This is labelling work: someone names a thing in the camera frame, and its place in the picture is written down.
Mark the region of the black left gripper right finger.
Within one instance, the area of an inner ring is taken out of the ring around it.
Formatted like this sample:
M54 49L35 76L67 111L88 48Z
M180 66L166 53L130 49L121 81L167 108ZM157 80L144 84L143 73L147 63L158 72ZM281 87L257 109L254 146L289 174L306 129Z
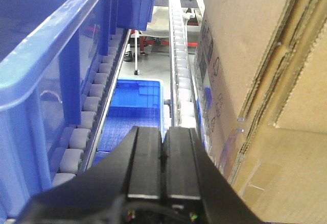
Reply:
M195 129L166 133L166 196L191 223L262 223L240 199L207 155Z

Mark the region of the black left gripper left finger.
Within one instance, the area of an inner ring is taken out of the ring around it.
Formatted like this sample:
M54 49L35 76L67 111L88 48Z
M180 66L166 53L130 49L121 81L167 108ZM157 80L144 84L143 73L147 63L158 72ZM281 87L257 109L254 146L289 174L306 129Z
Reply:
M121 223L129 201L160 201L160 145L158 128L133 127L96 165L33 196L16 222Z

